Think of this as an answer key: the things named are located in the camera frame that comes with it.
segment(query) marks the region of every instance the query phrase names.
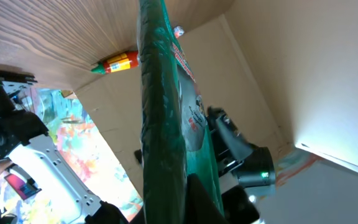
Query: wood grain surface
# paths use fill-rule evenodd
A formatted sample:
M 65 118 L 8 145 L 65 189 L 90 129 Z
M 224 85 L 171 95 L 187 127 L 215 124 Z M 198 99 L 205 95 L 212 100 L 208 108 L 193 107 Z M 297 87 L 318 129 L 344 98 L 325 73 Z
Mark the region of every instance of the wood grain surface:
M 165 2 L 172 25 L 188 32 L 233 0 Z M 96 62 L 135 46 L 137 13 L 138 0 L 0 0 L 0 68 L 79 88 L 98 77 L 89 72 Z

